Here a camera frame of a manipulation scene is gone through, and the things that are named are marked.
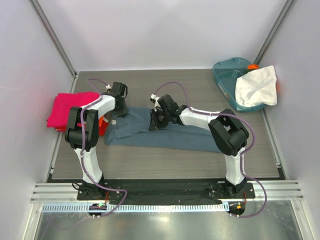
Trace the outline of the grey blue t shirt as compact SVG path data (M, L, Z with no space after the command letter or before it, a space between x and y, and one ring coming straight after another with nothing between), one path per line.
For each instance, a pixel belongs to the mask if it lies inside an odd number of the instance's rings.
M149 130L151 114L145 107L129 107L124 117L113 115L104 142L109 146L170 148L220 153L208 130L170 123L164 129Z

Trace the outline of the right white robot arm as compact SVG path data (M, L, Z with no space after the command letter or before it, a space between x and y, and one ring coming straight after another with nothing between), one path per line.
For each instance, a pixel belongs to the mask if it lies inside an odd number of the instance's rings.
M224 154L226 174L225 191L231 198L237 198L244 191L247 179L244 176L241 153L245 150L249 132L228 108L221 112L210 112L178 104L168 94L161 97L152 94L150 101L149 130L166 128L169 123L193 126L211 133L217 148Z

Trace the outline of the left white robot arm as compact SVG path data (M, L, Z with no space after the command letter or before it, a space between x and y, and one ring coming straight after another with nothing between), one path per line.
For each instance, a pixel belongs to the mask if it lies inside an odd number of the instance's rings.
M82 184L78 186L81 197L100 200L106 195L107 187L97 158L96 145L99 141L99 120L111 112L124 117L129 112L126 105L128 87L124 83L107 84L106 92L69 110L65 141L75 151L82 170Z

